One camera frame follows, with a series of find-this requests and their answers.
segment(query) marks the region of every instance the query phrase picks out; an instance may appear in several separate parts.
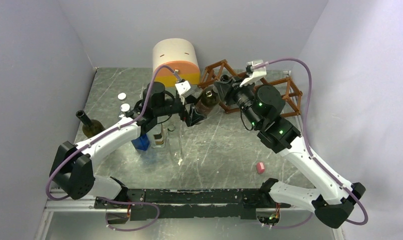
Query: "dark green bottle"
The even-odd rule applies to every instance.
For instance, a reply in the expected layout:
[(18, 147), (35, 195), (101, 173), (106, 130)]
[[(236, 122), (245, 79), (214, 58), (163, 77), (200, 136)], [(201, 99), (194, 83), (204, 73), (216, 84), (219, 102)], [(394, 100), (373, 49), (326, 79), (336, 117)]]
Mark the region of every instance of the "dark green bottle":
[(101, 122), (90, 119), (83, 110), (77, 111), (76, 116), (83, 123), (82, 132), (87, 138), (92, 138), (105, 130)]
[(198, 102), (195, 104), (195, 109), (199, 114), (207, 116), (221, 101), (219, 94), (215, 90), (216, 89), (213, 86), (208, 86), (200, 94)]

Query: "white wall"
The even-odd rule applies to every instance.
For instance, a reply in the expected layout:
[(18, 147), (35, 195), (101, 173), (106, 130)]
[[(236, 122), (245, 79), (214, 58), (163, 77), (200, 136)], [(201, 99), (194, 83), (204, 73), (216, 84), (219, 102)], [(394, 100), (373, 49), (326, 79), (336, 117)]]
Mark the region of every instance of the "white wall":
[[(299, 58), (313, 75), (312, 146), (366, 186), (369, 223), (345, 223), (346, 238), (403, 239), (403, 0), (329, 1)], [(305, 71), (293, 72), (307, 93)]]
[[(152, 67), (167, 38), (193, 43), (200, 68), (298, 56), (328, 0), (60, 0), (96, 67)], [(293, 64), (277, 64), (289, 69)]]
[(0, 0), (0, 240), (34, 239), (94, 71), (57, 1)]

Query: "pink object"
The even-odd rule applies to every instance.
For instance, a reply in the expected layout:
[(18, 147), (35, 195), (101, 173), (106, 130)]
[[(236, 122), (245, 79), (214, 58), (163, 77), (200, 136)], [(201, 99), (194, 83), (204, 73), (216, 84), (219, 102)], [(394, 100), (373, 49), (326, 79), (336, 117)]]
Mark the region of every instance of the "pink object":
[(265, 172), (265, 164), (263, 162), (258, 162), (256, 164), (256, 169), (258, 174), (263, 174)]

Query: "yellow panel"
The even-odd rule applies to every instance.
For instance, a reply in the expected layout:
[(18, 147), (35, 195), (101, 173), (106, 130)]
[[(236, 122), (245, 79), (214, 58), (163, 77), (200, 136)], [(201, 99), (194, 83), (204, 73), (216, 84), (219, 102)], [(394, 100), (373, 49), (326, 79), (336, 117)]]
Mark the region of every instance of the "yellow panel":
[[(190, 73), (190, 74), (180, 74), (182, 79), (185, 79), (189, 84), (195, 85), (200, 83), (200, 73)], [(163, 83), (165, 87), (175, 87), (177, 78), (174, 75), (169, 76), (158, 76), (155, 78), (156, 82)]]

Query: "white bottle cap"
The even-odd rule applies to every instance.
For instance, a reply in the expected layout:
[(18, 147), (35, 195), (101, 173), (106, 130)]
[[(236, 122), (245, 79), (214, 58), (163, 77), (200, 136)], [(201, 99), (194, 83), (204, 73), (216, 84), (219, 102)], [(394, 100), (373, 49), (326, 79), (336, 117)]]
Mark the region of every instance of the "white bottle cap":
[(120, 105), (120, 110), (124, 113), (128, 112), (131, 109), (131, 106), (128, 103), (124, 103)]
[(121, 101), (127, 99), (127, 95), (124, 92), (121, 92), (117, 95), (117, 98)]

